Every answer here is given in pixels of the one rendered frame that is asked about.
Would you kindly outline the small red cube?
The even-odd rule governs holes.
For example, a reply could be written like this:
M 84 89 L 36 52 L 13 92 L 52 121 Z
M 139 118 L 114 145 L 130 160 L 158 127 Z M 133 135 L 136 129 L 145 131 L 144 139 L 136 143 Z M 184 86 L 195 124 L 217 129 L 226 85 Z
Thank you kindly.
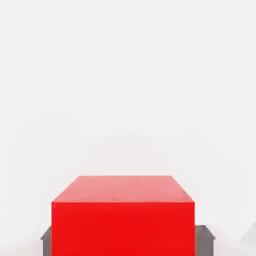
M 195 203 L 171 176 L 79 176 L 51 203 L 52 256 L 195 256 Z

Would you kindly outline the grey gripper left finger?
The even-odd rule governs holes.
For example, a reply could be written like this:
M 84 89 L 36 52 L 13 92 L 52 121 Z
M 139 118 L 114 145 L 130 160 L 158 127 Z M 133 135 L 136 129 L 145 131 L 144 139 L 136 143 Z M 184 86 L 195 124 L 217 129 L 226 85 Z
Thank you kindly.
M 40 238 L 42 240 L 42 256 L 51 256 L 51 227 Z

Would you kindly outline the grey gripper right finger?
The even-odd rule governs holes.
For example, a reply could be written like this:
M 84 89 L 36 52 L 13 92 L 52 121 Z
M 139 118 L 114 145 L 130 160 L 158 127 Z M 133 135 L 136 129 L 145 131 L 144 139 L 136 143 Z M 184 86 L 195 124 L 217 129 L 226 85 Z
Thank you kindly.
M 195 226 L 195 256 L 214 256 L 215 236 L 206 225 Z

